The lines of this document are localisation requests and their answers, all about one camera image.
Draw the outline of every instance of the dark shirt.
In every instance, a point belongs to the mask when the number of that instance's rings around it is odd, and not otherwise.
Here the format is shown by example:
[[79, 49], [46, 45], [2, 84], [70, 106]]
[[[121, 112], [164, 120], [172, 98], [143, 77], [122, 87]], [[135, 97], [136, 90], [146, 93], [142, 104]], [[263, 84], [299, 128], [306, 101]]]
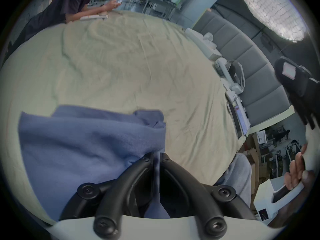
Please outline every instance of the dark shirt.
[[66, 14], [81, 12], [89, 2], [90, 0], [53, 0], [43, 12], [27, 23], [25, 41], [47, 27], [66, 23]]

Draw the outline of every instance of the screw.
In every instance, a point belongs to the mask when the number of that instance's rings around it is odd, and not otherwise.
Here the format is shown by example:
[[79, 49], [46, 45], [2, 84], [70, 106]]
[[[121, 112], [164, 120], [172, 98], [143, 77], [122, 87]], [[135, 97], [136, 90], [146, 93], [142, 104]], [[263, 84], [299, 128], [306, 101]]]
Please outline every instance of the screw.
[[230, 196], [230, 191], [228, 189], [226, 189], [226, 188], [223, 188], [223, 189], [219, 190], [219, 194], [221, 196], [224, 196], [224, 197], [227, 198], [227, 197]]
[[222, 218], [211, 219], [206, 226], [206, 231], [208, 234], [220, 235], [226, 229], [226, 224]]
[[116, 226], [109, 218], [99, 218], [93, 225], [94, 231], [102, 236], [109, 236], [117, 232]]
[[89, 195], [92, 194], [94, 191], [94, 188], [92, 186], [86, 186], [83, 190], [84, 194]]

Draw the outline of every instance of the fingers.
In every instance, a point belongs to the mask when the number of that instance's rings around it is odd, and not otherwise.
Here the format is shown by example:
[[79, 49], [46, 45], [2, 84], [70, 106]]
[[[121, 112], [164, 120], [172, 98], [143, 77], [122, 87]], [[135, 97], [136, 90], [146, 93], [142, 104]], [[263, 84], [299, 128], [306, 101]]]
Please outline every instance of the fingers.
[[315, 179], [316, 179], [316, 176], [313, 171], [311, 171], [311, 170], [309, 170], [309, 171], [304, 170], [303, 171], [301, 181], [306, 189], [310, 190], [312, 188]]
[[291, 181], [291, 175], [289, 172], [286, 172], [284, 175], [284, 184], [286, 185], [288, 190], [292, 190], [292, 181]]
[[290, 176], [291, 176], [292, 186], [295, 188], [299, 183], [297, 164], [295, 160], [291, 161], [290, 163]]
[[302, 178], [302, 172], [305, 170], [302, 153], [299, 152], [295, 157], [298, 180]]
[[304, 144], [301, 149], [301, 153], [304, 154], [307, 150], [308, 143]]

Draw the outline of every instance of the gray sweatpants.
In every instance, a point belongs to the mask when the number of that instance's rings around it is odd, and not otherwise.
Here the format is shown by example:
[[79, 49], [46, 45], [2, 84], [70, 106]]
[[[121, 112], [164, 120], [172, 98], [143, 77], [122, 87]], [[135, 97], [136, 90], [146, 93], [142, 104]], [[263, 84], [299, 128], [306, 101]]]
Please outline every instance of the gray sweatpants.
[[214, 185], [228, 185], [233, 187], [238, 196], [250, 207], [251, 165], [247, 157], [242, 153], [237, 153], [228, 169]]

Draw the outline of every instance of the white remote control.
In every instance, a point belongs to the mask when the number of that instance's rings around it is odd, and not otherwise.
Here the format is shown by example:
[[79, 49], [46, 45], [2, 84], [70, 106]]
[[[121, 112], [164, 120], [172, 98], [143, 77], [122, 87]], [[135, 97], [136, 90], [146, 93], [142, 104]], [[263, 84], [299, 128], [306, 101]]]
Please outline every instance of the white remote control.
[[107, 19], [107, 14], [97, 14], [97, 15], [89, 15], [89, 16], [83, 16], [80, 18], [81, 21], [89, 20], [89, 19]]

